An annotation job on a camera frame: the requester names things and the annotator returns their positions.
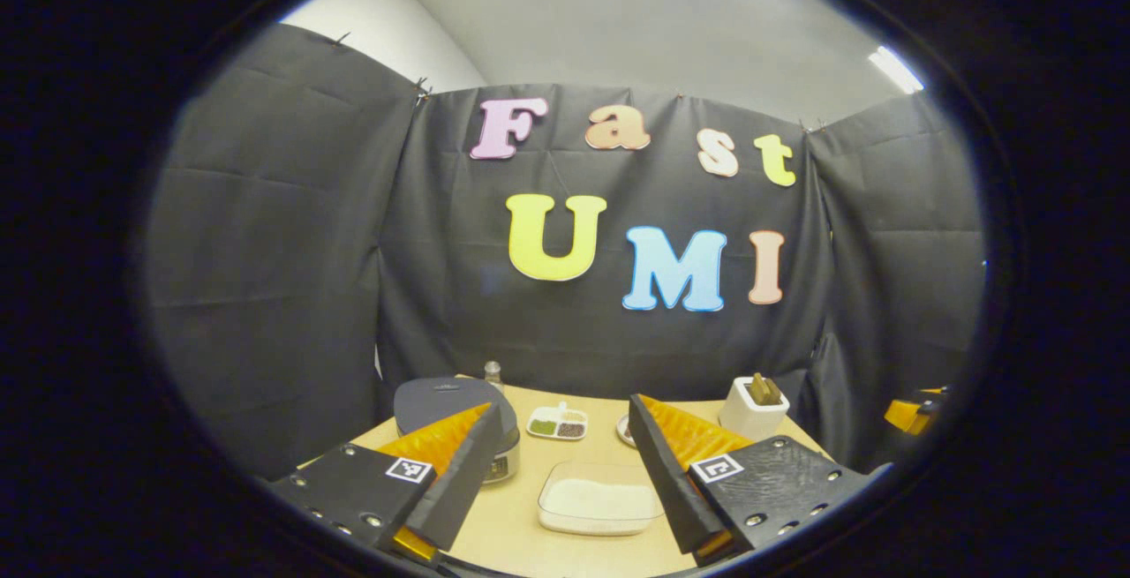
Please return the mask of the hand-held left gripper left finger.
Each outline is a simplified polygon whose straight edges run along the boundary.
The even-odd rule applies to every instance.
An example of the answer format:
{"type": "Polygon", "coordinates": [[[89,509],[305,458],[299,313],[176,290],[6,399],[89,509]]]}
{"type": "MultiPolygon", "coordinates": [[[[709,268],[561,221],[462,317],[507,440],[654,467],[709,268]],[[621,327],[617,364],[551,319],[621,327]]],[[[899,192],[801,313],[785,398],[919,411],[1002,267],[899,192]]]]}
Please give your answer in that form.
{"type": "Polygon", "coordinates": [[[431,566],[455,544],[502,440],[501,408],[483,402],[376,448],[341,444],[266,488],[334,537],[431,566]]]}

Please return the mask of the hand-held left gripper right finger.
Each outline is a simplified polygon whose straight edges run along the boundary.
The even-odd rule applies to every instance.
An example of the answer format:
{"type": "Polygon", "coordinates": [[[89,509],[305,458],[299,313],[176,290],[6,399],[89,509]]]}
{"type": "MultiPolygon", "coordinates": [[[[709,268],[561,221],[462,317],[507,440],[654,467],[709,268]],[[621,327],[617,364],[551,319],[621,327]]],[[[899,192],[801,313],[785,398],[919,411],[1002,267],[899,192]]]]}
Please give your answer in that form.
{"type": "Polygon", "coordinates": [[[754,441],[646,394],[627,417],[675,545],[699,566],[780,545],[886,472],[857,473],[783,434],[754,441]]]}

